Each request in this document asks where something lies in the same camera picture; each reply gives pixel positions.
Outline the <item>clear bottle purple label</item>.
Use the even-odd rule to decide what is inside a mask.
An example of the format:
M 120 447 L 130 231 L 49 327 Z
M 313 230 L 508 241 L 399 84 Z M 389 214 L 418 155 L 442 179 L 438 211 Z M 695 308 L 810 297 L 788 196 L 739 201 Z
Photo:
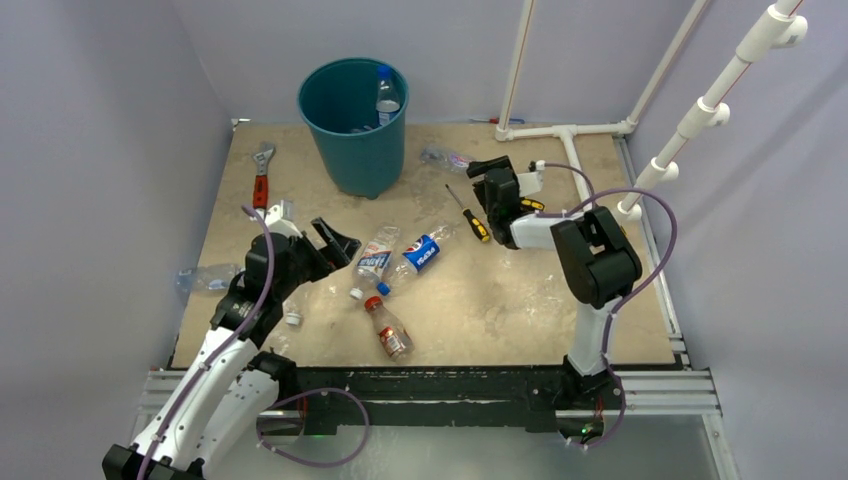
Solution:
M 427 145 L 419 156 L 422 163 L 448 172 L 465 174 L 475 158 L 439 145 Z

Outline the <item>Pepsi bottle blue cap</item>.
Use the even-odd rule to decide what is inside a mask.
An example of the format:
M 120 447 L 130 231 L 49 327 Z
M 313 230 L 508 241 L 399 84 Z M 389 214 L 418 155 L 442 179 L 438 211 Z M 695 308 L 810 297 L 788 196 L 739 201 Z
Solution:
M 377 72 L 377 98 L 375 110 L 377 124 L 382 127 L 389 124 L 401 109 L 401 98 L 393 82 L 392 69 L 381 64 Z

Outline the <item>red cap small bottle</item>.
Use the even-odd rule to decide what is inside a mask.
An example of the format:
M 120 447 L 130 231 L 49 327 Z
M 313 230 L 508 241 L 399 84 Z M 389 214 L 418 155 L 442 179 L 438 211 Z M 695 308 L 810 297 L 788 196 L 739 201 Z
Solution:
M 376 336 L 385 354 L 391 360 L 400 360 L 411 355 L 415 345 L 403 322 L 392 313 L 380 297 L 372 296 L 364 302 Z

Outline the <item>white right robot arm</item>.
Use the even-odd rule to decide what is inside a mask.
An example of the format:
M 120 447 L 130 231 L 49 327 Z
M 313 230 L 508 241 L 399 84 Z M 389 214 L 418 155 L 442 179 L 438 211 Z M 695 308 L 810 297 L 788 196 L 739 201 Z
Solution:
M 556 253 L 566 285 L 577 301 L 575 339 L 564 358 L 556 399 L 584 407 L 611 384 L 608 350 L 616 304 L 633 291 L 642 264 L 621 225 L 592 193 L 575 210 L 547 213 L 530 202 L 542 188 L 546 163 L 532 163 L 518 174 L 501 156 L 472 161 L 473 182 L 495 241 L 508 249 Z

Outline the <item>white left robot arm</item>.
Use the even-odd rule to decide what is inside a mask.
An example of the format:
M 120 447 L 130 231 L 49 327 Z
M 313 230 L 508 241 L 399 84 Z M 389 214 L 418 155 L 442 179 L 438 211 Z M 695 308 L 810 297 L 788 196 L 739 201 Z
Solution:
M 269 407 L 302 398 L 293 361 L 262 346 L 298 287 L 348 266 L 361 243 L 322 218 L 316 247 L 286 219 L 266 220 L 245 269 L 216 306 L 199 352 L 163 407 L 127 446 L 102 461 L 108 479 L 205 479 Z

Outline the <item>teal plastic bin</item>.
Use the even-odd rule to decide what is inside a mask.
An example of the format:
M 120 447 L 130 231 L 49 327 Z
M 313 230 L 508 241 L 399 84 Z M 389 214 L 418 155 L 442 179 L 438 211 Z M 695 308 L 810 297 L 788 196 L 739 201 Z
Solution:
M 377 124 L 377 72 L 392 69 L 401 109 L 387 125 Z M 376 199 L 399 179 L 405 161 L 405 114 L 410 99 L 405 77 L 371 58 L 327 63 L 302 82 L 297 106 L 323 165 L 340 191 Z

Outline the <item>clear bottle red white label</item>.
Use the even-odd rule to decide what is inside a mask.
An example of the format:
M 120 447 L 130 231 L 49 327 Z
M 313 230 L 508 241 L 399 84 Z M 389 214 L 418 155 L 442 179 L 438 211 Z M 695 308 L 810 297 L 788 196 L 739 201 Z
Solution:
M 384 223 L 365 245 L 353 268 L 353 283 L 349 296 L 361 300 L 367 292 L 375 290 L 387 296 L 391 289 L 384 277 L 391 265 L 394 247 L 401 236 L 398 226 Z

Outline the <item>red blue pen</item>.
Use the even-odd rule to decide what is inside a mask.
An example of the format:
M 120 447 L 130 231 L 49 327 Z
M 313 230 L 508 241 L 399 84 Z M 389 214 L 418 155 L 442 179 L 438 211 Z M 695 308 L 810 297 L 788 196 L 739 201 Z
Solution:
M 470 122 L 472 123 L 486 123 L 486 124 L 499 124 L 501 119 L 498 117 L 492 118 L 470 118 Z M 523 125 L 526 124 L 526 120 L 522 118 L 510 117 L 507 120 L 508 125 Z

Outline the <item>short yellow black screwdriver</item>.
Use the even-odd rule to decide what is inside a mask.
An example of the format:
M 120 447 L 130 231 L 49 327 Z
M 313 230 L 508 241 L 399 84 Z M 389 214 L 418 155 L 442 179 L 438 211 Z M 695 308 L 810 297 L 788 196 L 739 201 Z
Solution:
M 461 209 L 461 213 L 465 218 L 467 224 L 469 225 L 469 228 L 472 230 L 474 236 L 481 242 L 489 242 L 491 236 L 486 226 L 478 219 L 477 216 L 474 215 L 474 213 L 468 207 L 465 206 L 465 204 L 460 200 L 458 195 L 448 184 L 445 185 L 445 188 Z

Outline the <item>long yellow black screwdriver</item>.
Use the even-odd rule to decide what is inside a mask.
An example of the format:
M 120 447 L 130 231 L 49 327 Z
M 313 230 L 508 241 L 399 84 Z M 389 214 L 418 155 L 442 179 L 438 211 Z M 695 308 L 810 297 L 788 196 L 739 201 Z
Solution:
M 520 200 L 520 207 L 523 212 L 543 212 L 545 210 L 545 205 L 537 200 L 531 198 L 522 198 Z

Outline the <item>clear bottle white cap left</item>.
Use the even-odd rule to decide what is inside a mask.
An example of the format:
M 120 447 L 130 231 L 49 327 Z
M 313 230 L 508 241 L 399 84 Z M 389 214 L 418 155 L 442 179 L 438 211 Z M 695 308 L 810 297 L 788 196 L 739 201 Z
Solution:
M 303 314 L 299 311 L 290 310 L 285 314 L 284 321 L 289 326 L 299 327 L 303 322 Z

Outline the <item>clear bottle at left edge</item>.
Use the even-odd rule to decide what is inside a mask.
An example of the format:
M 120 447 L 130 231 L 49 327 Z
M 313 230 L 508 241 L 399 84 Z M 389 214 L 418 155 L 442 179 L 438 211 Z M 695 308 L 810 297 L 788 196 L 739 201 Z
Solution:
M 218 263 L 180 270 L 176 274 L 176 288 L 183 293 L 216 293 L 226 291 L 231 281 L 243 267 L 235 263 Z

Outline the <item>red handled adjustable wrench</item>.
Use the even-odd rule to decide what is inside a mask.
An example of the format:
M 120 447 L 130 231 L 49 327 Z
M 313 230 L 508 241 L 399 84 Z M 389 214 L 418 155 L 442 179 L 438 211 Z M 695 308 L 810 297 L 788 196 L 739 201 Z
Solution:
M 276 147 L 271 142 L 263 142 L 259 151 L 252 155 L 256 165 L 256 175 L 253 187 L 252 205 L 257 211 L 265 211 L 268 208 L 269 180 L 268 167 L 276 152 Z

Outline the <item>black metal base frame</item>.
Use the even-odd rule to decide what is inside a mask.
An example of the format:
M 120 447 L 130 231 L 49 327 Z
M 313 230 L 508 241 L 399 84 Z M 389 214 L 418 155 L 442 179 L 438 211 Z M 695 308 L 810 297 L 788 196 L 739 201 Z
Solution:
M 719 401 L 705 371 L 624 371 L 600 392 L 562 402 L 563 366 L 290 368 L 274 400 L 304 390 L 306 432 L 340 426 L 522 427 L 591 441 L 620 412 L 715 414 Z

